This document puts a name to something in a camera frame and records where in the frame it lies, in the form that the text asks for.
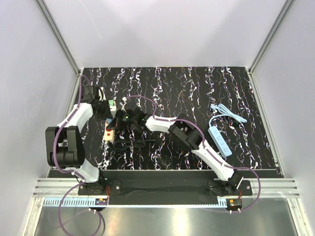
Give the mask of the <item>beige red power strip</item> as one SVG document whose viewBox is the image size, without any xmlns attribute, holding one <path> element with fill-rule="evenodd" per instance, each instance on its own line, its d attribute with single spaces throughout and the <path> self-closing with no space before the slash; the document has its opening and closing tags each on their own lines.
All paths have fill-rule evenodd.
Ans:
<svg viewBox="0 0 315 236">
<path fill-rule="evenodd" d="M 116 114 L 116 108 L 115 107 L 110 107 L 110 111 L 111 111 L 111 119 L 113 119 L 115 117 Z M 105 121 L 105 129 L 104 129 L 104 135 L 103 135 L 103 140 L 105 142 L 113 142 L 114 141 L 114 136 L 115 136 L 115 131 L 114 130 L 108 130 L 107 129 L 107 123 Z"/>
</svg>

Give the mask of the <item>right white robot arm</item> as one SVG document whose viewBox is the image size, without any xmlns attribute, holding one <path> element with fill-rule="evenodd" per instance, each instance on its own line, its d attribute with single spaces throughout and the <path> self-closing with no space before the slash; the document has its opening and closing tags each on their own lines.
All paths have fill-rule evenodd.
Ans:
<svg viewBox="0 0 315 236">
<path fill-rule="evenodd" d="M 140 131 L 170 134 L 175 141 L 202 159 L 223 182 L 224 191 L 234 195 L 241 189 L 243 176 L 222 159 L 209 145 L 203 131 L 193 122 L 181 118 L 163 118 L 144 113 L 140 108 L 117 110 L 107 130 L 137 128 Z"/>
</svg>

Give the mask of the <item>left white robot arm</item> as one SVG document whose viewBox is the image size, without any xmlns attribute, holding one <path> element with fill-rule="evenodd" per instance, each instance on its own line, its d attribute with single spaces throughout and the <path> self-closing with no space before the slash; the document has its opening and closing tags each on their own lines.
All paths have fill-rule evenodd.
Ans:
<svg viewBox="0 0 315 236">
<path fill-rule="evenodd" d="M 80 178 L 93 193 L 106 190 L 106 182 L 100 170 L 86 159 L 81 131 L 91 118 L 112 118 L 110 103 L 104 88 L 86 86 L 79 92 L 77 103 L 58 125 L 45 131 L 47 162 L 63 174 Z"/>
</svg>

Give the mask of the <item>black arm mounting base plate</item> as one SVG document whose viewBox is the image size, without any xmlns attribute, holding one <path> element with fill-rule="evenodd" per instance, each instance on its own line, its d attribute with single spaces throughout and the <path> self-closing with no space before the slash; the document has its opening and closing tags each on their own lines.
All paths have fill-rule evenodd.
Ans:
<svg viewBox="0 0 315 236">
<path fill-rule="evenodd" d="M 228 189 L 212 170 L 109 170 L 102 172 L 110 194 L 192 192 L 210 196 L 252 196 L 251 184 L 242 180 L 237 191 Z"/>
</svg>

